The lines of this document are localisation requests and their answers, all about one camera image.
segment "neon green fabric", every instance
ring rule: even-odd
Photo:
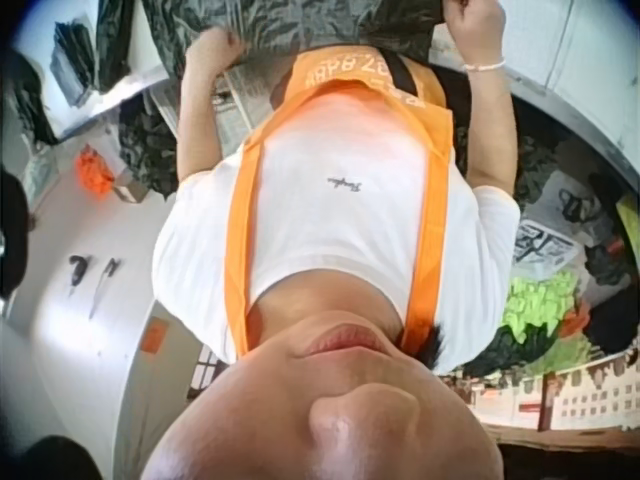
[[[589,361],[591,343],[582,333],[559,338],[542,357],[522,368],[525,377],[535,377],[550,372],[584,365]]]
[[[512,279],[502,326],[508,326],[520,344],[527,339],[527,324],[546,325],[547,336],[551,336],[567,310],[573,307],[577,283],[578,277],[570,272],[559,272],[544,282]]]

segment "orange apron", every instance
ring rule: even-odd
[[[394,86],[387,63],[375,48],[331,47],[300,55],[283,104],[245,143],[229,213],[224,277],[225,307],[238,357],[249,351],[247,315],[253,215],[264,140],[312,98],[341,87],[353,87],[354,83],[378,92],[428,152],[418,248],[400,348],[416,356],[426,342],[440,287],[453,119],[434,73],[410,60],[404,59],[404,63],[413,77],[417,96]]]

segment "mouth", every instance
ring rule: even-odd
[[[309,345],[303,356],[310,357],[350,348],[366,348],[390,356],[386,346],[373,330],[354,324],[340,325],[320,335]]]

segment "white t-shirt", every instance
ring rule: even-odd
[[[335,269],[382,291],[406,319],[425,189],[424,147],[383,103],[316,98],[265,143],[251,305],[294,273]],[[158,238],[158,300],[217,357],[237,359],[224,302],[227,220],[242,149],[178,190]],[[436,373],[477,356],[504,309],[520,211],[492,187],[471,190],[451,162],[435,323]]]

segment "white bracelet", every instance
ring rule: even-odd
[[[463,65],[467,72],[488,72],[491,70],[497,70],[504,67],[507,64],[506,60],[502,60],[500,63],[494,63],[493,65]]]

